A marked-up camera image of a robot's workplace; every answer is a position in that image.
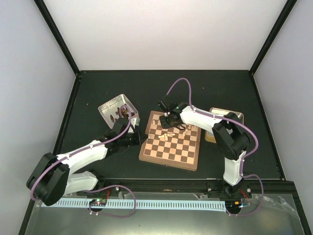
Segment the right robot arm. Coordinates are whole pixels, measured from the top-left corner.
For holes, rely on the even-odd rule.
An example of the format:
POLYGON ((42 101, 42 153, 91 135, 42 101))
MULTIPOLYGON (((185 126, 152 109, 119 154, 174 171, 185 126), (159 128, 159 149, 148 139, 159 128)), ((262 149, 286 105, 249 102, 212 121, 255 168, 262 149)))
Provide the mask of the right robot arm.
POLYGON ((186 124, 213 134, 224 157, 223 193, 228 198, 238 194, 243 180, 243 160, 250 144, 250 139, 238 117, 232 112, 226 116, 213 114, 190 106, 186 102, 167 105, 160 101, 158 106, 164 112, 160 117, 164 129, 186 124))

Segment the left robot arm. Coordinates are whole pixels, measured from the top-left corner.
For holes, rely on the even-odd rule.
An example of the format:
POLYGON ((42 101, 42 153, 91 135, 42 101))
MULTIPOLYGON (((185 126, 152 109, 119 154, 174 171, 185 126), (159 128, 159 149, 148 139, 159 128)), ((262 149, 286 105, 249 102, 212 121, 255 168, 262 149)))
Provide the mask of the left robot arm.
POLYGON ((44 154, 26 182, 30 198, 51 206, 63 196, 79 191, 102 194, 105 183, 95 173, 80 173, 79 170, 115 154, 121 147, 137 146, 145 142, 148 135, 136 128, 136 121, 136 118, 128 120, 120 117, 112 129, 85 146, 59 155, 44 154))

